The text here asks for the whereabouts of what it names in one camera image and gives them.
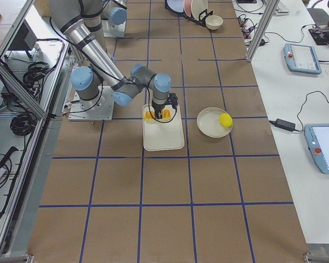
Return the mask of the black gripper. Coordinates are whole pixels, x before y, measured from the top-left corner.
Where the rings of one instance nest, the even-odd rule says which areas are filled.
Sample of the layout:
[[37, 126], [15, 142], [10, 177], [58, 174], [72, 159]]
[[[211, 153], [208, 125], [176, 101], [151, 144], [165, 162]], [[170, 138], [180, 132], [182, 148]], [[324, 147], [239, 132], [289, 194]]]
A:
[[163, 109], [165, 108], [165, 104], [157, 104], [155, 102], [151, 103], [152, 108], [154, 109], [154, 114], [155, 114], [155, 118], [158, 118], [158, 112], [161, 112], [161, 119], [164, 118], [164, 113], [163, 113]]

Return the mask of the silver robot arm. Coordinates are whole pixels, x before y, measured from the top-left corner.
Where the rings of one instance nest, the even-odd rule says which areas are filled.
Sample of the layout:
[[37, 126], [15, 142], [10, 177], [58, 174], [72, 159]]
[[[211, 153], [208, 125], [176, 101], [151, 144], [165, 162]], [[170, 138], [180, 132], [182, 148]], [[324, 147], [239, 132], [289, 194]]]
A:
[[105, 38], [123, 38], [127, 21], [127, 2], [122, 0], [101, 1], [101, 22]]
[[99, 96], [102, 82], [114, 91], [114, 101], [128, 105], [146, 88], [152, 91], [149, 119], [167, 123], [172, 120], [167, 105], [178, 106], [177, 97], [170, 93], [171, 78], [165, 73], [155, 73], [144, 65], [135, 65], [131, 76], [126, 77], [113, 62], [104, 40], [102, 19], [122, 24], [127, 11], [117, 1], [49, 1], [50, 15], [56, 27], [89, 61], [90, 67], [80, 67], [71, 76], [73, 87], [80, 99], [93, 100]]

